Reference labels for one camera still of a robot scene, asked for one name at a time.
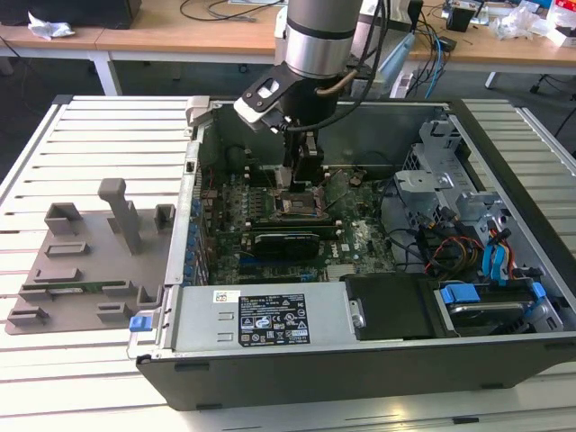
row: blue latch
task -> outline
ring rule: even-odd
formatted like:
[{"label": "blue latch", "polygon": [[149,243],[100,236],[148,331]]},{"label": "blue latch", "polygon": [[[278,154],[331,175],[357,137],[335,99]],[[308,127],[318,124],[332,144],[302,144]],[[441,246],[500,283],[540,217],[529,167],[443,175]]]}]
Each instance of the blue latch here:
[{"label": "blue latch", "polygon": [[130,318],[128,329],[134,333],[137,331],[152,331],[152,317],[135,316]]},{"label": "blue latch", "polygon": [[440,295],[445,304],[480,301],[476,287],[471,283],[451,283],[440,290]]},{"label": "blue latch", "polygon": [[492,281],[498,282],[499,286],[504,286],[506,281],[502,279],[501,269],[506,257],[506,249],[501,246],[487,245],[482,257],[482,272]]},{"label": "blue latch", "polygon": [[539,282],[532,283],[532,291],[534,291],[534,294],[538,300],[543,299],[546,296],[546,290]]}]

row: silver cylinder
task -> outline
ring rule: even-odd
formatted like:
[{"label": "silver cylinder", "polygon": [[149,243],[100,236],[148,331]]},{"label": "silver cylinder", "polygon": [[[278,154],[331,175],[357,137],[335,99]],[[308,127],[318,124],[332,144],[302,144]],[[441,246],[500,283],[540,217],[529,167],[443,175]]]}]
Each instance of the silver cylinder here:
[{"label": "silver cylinder", "polygon": [[286,27],[285,61],[295,73],[310,78],[335,77],[344,70],[353,37],[318,39]]},{"label": "silver cylinder", "polygon": [[331,78],[344,70],[362,0],[290,0],[285,61],[295,73]]},{"label": "silver cylinder", "polygon": [[362,0],[290,0],[288,20],[320,32],[349,32],[361,5]]}]

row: side panel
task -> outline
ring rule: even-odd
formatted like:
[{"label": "side panel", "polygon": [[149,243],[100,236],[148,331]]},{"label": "side panel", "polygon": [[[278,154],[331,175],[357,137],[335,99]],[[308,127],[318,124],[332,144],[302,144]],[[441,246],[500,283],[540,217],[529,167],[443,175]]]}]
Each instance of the side panel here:
[{"label": "side panel", "polygon": [[573,359],[575,339],[313,355],[137,361],[175,410],[512,387]]}]

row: sticker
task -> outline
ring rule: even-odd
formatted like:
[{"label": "sticker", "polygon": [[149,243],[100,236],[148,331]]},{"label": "sticker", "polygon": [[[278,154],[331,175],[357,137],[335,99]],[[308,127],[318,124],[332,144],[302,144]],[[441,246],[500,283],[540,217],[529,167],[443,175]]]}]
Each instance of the sticker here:
[{"label": "sticker", "polygon": [[82,288],[49,288],[48,291],[50,294],[80,294],[83,293],[84,290]]},{"label": "sticker", "polygon": [[215,303],[238,303],[240,291],[215,291]]},{"label": "sticker", "polygon": [[310,343],[304,294],[243,296],[237,297],[236,302],[238,342],[243,347]]}]

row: warning label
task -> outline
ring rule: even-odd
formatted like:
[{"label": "warning label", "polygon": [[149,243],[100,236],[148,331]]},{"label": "warning label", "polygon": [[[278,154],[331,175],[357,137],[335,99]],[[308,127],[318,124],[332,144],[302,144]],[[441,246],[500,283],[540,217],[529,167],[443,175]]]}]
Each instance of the warning label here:
[{"label": "warning label", "polygon": [[304,294],[239,297],[238,324],[243,347],[310,343]]}]

